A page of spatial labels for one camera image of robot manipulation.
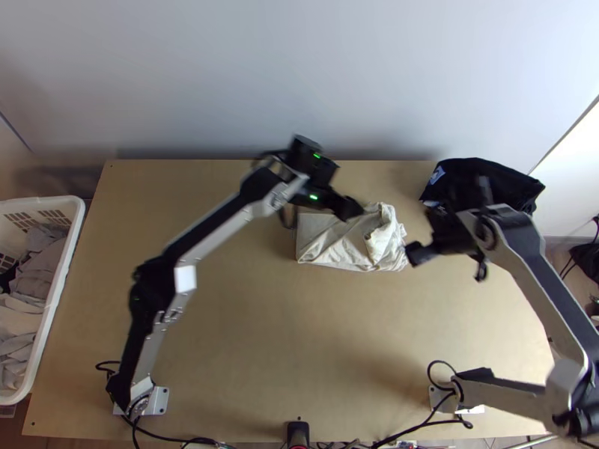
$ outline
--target folded cloth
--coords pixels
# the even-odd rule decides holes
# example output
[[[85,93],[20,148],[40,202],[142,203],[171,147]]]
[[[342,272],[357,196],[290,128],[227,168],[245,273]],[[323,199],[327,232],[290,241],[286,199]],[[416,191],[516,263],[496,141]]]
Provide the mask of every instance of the folded cloth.
[[[17,335],[16,337],[8,338],[0,343],[0,355],[10,355],[33,343],[35,334]]]
[[[27,301],[23,301],[22,299],[13,297],[12,295],[7,295],[6,293],[0,293],[0,305],[4,305],[13,309],[14,311],[26,312],[27,314],[43,313],[43,303],[38,302],[29,304]]]
[[[56,240],[41,253],[31,253],[31,259],[17,268],[15,279],[9,283],[10,292],[46,299],[65,241]]]
[[[11,308],[0,306],[0,329],[12,335],[32,334],[37,332],[42,314],[26,314]]]
[[[56,224],[40,224],[27,231],[27,251],[42,252],[57,240],[63,239],[69,233],[67,227]]]
[[[339,221],[324,213],[300,213],[296,258],[299,263],[352,271],[400,271],[407,264],[406,231],[395,217],[395,208],[376,203],[362,216]]]

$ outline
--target floor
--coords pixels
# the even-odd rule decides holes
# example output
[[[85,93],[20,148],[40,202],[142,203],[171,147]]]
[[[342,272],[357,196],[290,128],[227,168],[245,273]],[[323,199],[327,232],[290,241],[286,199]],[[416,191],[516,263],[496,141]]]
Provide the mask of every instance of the floor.
[[[569,254],[566,251],[547,252],[547,259],[561,271],[568,261]],[[592,297],[599,297],[598,286],[588,279],[582,271],[574,268],[565,279],[565,283],[574,294],[578,302],[590,314],[599,315],[599,305],[592,301]],[[21,429],[28,402],[19,404],[14,418],[0,418],[0,446],[3,449],[130,449],[132,442],[103,442],[79,439],[54,439],[44,437],[21,436]],[[418,441],[418,446],[424,448],[453,447],[455,449],[505,449],[518,445],[527,440],[527,437],[506,437],[487,439],[463,439],[463,440],[434,440]],[[178,443],[169,442],[142,442],[142,449],[175,449],[180,447]],[[279,444],[241,444],[236,445],[239,449],[279,449]],[[574,449],[580,448],[573,443],[563,440],[555,440],[544,443],[541,449]]]

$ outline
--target laundry basket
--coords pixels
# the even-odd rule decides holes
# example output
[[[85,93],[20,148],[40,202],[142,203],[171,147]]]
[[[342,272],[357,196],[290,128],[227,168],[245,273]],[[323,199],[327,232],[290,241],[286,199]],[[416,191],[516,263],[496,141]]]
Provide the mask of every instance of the laundry basket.
[[[84,214],[85,204],[81,198],[75,196],[0,201],[0,273],[11,268],[23,256],[27,247],[26,234],[32,227],[37,224],[55,224],[70,228],[46,298],[46,307],[29,356],[25,378],[21,387],[15,392],[6,394],[6,391],[2,393],[0,390],[0,406],[18,403],[33,386],[56,306],[64,288],[70,261],[73,258]]]

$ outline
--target tabletop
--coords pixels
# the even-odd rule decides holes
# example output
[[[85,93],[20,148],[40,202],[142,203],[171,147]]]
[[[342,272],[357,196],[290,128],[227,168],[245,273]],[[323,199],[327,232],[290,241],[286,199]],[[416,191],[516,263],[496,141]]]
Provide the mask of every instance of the tabletop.
[[[333,186],[395,207],[407,242],[430,240],[418,197],[433,162],[341,161]],[[236,192],[248,161],[107,162],[43,354],[26,435],[130,439],[94,365],[119,358],[135,267]],[[258,219],[197,268],[198,290],[168,330],[153,379],[168,410],[142,425],[163,435],[277,442],[299,417],[314,441],[381,439],[424,419],[426,367],[491,367],[544,383],[553,366],[544,330],[511,276],[482,283],[466,256],[401,272],[299,265],[276,216]],[[440,373],[449,377],[449,373]],[[486,408],[411,438],[534,435],[542,424]]]

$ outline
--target black cloth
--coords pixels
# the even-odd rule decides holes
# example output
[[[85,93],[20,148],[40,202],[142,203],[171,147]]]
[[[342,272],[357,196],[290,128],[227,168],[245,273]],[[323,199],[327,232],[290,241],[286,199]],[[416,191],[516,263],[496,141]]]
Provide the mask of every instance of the black cloth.
[[[535,199],[545,186],[533,177],[496,162],[472,157],[446,159],[437,164],[420,201],[428,206],[451,207],[455,212],[481,207],[484,196],[478,178],[487,177],[492,204],[507,204],[532,214]]]
[[[576,265],[594,282],[599,284],[599,243],[574,246],[570,255]]]
[[[19,263],[15,263],[11,268],[6,270],[0,275],[0,289],[3,293],[10,293],[10,285],[8,283],[15,279],[16,277],[16,268],[19,266]]]

